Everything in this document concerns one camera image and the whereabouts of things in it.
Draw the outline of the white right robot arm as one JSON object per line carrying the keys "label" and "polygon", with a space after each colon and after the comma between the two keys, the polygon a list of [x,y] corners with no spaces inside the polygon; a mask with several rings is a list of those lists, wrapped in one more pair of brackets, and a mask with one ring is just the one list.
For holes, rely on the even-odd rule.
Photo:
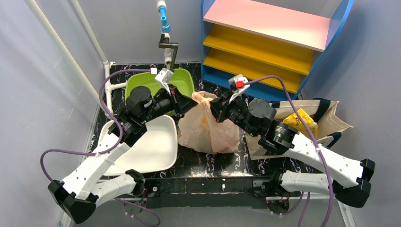
{"label": "white right robot arm", "polygon": [[371,192],[370,179],[375,162],[343,157],[313,142],[295,128],[274,119],[277,111],[261,99],[244,105],[231,101],[230,93],[210,102],[217,122],[230,120],[253,137],[268,155],[283,155],[302,161],[320,171],[319,174],[296,173],[289,170],[275,173],[262,188],[272,192],[314,192],[334,196],[354,208],[365,205]]}

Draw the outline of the banana print plastic bag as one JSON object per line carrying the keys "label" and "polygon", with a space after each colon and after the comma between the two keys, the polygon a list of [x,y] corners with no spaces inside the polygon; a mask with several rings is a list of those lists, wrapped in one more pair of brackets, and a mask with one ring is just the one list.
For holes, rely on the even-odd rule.
{"label": "banana print plastic bag", "polygon": [[192,100],[197,104],[178,122],[178,144],[197,152],[226,154],[238,151],[239,127],[230,120],[216,122],[210,109],[215,94],[194,91]]}

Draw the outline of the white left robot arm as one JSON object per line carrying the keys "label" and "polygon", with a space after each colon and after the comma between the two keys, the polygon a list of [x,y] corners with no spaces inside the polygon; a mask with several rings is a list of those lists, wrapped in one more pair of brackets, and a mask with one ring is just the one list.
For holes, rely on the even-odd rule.
{"label": "white left robot arm", "polygon": [[59,207],[77,224],[81,224],[101,204],[124,194],[142,194],[145,178],[130,169],[111,180],[98,183],[115,161],[126,153],[146,132],[146,123],[168,112],[177,119],[197,102],[169,84],[153,96],[148,87],[135,87],[125,100],[125,107],[87,158],[62,180],[51,180],[48,190]]}

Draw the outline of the yellow snack packet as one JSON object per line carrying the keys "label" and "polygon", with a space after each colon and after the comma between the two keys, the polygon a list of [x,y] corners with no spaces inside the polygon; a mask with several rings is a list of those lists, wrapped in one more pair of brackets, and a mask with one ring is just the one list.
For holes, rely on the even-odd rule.
{"label": "yellow snack packet", "polygon": [[293,113],[285,118],[283,122],[291,127],[296,128],[300,133],[311,139],[311,134],[308,132],[309,129],[312,134],[317,138],[319,130],[318,124],[303,109],[298,109],[297,113],[306,124],[306,127],[302,124],[296,113]]}

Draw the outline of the beige canvas tote bag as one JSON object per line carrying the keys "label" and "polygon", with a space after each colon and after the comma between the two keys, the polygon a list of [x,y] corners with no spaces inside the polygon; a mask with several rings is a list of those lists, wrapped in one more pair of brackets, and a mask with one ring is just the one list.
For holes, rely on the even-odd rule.
{"label": "beige canvas tote bag", "polygon": [[[331,148],[341,138],[342,133],[352,127],[336,116],[338,103],[323,98],[293,101],[296,109],[303,109],[317,123],[316,140],[326,148]],[[251,160],[281,157],[281,155],[268,155],[258,144],[260,136],[252,137],[246,133],[245,139]]]}

